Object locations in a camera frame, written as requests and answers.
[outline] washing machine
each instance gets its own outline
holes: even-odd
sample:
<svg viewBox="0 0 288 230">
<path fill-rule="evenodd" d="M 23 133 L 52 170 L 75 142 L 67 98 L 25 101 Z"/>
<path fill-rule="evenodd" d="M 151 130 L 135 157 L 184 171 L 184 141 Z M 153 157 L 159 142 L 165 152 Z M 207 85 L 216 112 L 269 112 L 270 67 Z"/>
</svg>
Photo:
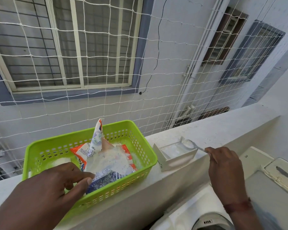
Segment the washing machine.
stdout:
<svg viewBox="0 0 288 230">
<path fill-rule="evenodd" d="M 241 156 L 248 196 L 264 229 L 288 230 L 288 161 L 250 147 Z M 211 184 L 170 207 L 151 230 L 234 229 Z"/>
</svg>

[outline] wire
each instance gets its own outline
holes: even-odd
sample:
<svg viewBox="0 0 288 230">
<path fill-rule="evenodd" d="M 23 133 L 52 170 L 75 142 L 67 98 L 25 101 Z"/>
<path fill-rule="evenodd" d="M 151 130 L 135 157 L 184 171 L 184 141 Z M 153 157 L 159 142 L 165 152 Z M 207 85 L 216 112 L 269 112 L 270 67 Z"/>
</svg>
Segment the wire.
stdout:
<svg viewBox="0 0 288 230">
<path fill-rule="evenodd" d="M 164 2 L 164 4 L 163 4 L 163 8 L 162 8 L 162 15 L 161 15 L 161 19 L 160 19 L 160 22 L 159 22 L 159 25 L 158 25 L 158 57 L 157 57 L 157 64 L 156 64 L 156 67 L 154 68 L 154 70 L 155 70 L 155 69 L 157 68 L 157 66 L 158 66 L 158 59 L 159 59 L 159 54 L 160 54 L 160 50 L 159 50 L 159 42 L 160 42 L 160 32 L 159 32 L 159 27 L 160 27 L 160 23 L 161 23 L 161 21 L 162 21 L 163 11 L 164 11 L 164 6 L 165 6 L 166 1 L 167 1 L 167 0 L 165 0 L 165 2 Z M 147 89 L 147 85 L 148 85 L 148 83 L 149 83 L 151 77 L 153 76 L 153 72 L 151 73 L 150 78 L 149 78 L 148 82 L 146 83 L 145 90 L 144 90 L 143 92 L 139 92 L 139 95 L 141 95 L 142 93 L 144 93 L 144 92 L 146 91 L 146 89 Z"/>
</svg>

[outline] forearm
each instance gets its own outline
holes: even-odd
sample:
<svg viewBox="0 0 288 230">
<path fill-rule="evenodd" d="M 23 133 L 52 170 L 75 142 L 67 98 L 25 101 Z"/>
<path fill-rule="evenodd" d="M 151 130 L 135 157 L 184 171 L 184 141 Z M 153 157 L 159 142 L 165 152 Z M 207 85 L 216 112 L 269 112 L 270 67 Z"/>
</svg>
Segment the forearm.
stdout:
<svg viewBox="0 0 288 230">
<path fill-rule="evenodd" d="M 233 212 L 230 218 L 236 230 L 264 230 L 254 209 L 243 212 Z"/>
</svg>

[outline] green plastic basket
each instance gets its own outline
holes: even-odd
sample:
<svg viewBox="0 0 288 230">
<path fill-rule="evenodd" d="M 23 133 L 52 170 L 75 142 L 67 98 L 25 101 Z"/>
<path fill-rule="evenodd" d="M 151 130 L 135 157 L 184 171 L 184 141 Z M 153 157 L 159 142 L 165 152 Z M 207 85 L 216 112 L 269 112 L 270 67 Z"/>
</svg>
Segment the green plastic basket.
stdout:
<svg viewBox="0 0 288 230">
<path fill-rule="evenodd" d="M 29 171 L 31 176 L 34 176 L 49 169 L 52 167 L 52 162 L 60 157 L 69 157 L 78 166 L 79 163 L 75 155 L 69 149 L 91 142 L 94 129 L 93 127 L 31 143 L 25 153 L 22 180 L 29 178 Z M 99 203 L 122 191 L 135 181 L 145 178 L 152 166 L 157 163 L 156 154 L 134 122 L 124 120 L 106 124 L 103 125 L 103 131 L 105 138 L 110 143 L 121 143 L 127 146 L 138 171 L 82 197 L 66 214 L 65 218 Z"/>
</svg>

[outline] bracelet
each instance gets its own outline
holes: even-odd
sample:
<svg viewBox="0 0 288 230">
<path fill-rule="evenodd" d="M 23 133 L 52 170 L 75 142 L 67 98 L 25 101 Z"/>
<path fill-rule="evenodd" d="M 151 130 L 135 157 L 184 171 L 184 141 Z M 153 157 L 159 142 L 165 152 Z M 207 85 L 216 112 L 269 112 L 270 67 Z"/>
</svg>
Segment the bracelet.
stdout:
<svg viewBox="0 0 288 230">
<path fill-rule="evenodd" d="M 243 212 L 252 208 L 253 206 L 250 198 L 248 198 L 247 201 L 244 201 L 242 203 L 232 203 L 224 205 L 224 209 L 227 212 L 227 214 L 231 214 L 233 212 Z"/>
</svg>

